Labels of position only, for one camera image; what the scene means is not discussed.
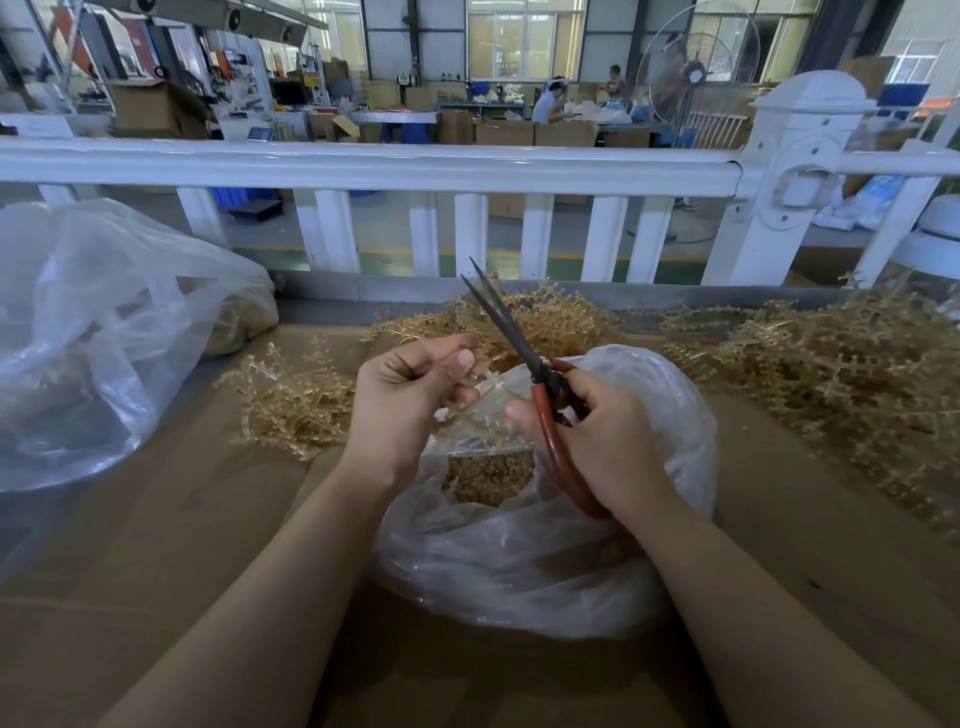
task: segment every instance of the forearm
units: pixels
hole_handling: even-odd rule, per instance
[[[675,494],[626,525],[734,726],[926,726],[928,716]]]
[[[355,480],[335,471],[102,725],[304,725],[386,507]]]

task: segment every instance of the left hand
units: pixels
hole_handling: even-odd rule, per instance
[[[391,496],[409,487],[436,426],[434,413],[445,401],[480,396],[464,383],[483,369],[476,345],[472,334],[420,339],[360,367],[341,467]]]

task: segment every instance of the concrete floor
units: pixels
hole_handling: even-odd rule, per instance
[[[186,217],[174,189],[168,192],[146,192],[133,187],[104,187],[103,193],[125,205],[170,227],[190,232]],[[19,201],[39,201],[36,188],[25,184],[0,183],[0,206]],[[665,260],[706,260],[713,237],[720,224],[725,200],[696,199],[696,209],[674,210],[671,229],[677,234],[675,243],[667,243],[661,258]],[[636,229],[641,200],[631,198],[627,223],[620,239],[620,258],[629,258],[634,245],[632,231]],[[366,197],[351,198],[353,227],[357,247],[363,253],[408,255],[410,253],[410,225],[408,198],[405,192],[376,192]],[[453,195],[440,193],[437,229],[442,253],[454,251]],[[590,203],[586,205],[556,205],[550,236],[552,257],[581,257],[587,242]],[[283,215],[257,225],[236,222],[224,215],[228,239],[236,248],[265,248],[275,250],[303,250],[303,238],[293,203],[287,203]],[[522,221],[491,217],[489,246],[491,251],[516,254],[520,250]],[[851,232],[827,230],[810,226],[805,245],[824,247],[862,247],[870,239],[868,231]]]

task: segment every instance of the railing baluster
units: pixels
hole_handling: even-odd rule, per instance
[[[652,283],[657,274],[663,240],[673,213],[672,197],[645,197],[636,223],[634,251],[627,270],[628,283]]]
[[[853,280],[863,288],[869,288],[883,271],[905,235],[913,230],[914,223],[930,202],[939,177],[908,177],[897,197],[890,203],[883,222],[867,244],[863,255],[853,269]]]
[[[437,241],[437,193],[410,193],[410,239],[413,243],[414,275],[440,274]]]
[[[36,187],[47,205],[73,205],[80,200],[72,184],[38,184]]]
[[[350,193],[340,189],[318,189],[317,216],[326,251],[325,270],[360,273],[360,254],[350,215]]]
[[[229,250],[230,243],[224,232],[224,221],[210,190],[206,187],[178,187],[177,195],[193,234],[201,240]]]
[[[616,254],[627,217],[626,197],[594,197],[587,248],[584,250],[584,271],[580,280],[613,280]]]
[[[487,268],[487,195],[458,194],[454,197],[453,207],[457,228],[454,238],[457,247],[457,275],[475,276],[471,258],[476,260],[481,269]]]
[[[330,270],[330,261],[324,244],[324,230],[320,225],[320,215],[317,213],[316,190],[295,189],[294,203],[297,206],[300,234],[303,236],[303,249],[306,250],[310,267],[316,271]]]
[[[520,242],[520,277],[543,280],[550,253],[553,228],[553,195],[529,194],[523,210],[523,237]]]

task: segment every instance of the fingernail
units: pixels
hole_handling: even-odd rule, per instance
[[[469,349],[460,349],[457,353],[457,364],[459,364],[464,369],[469,369],[473,366],[473,352]]]

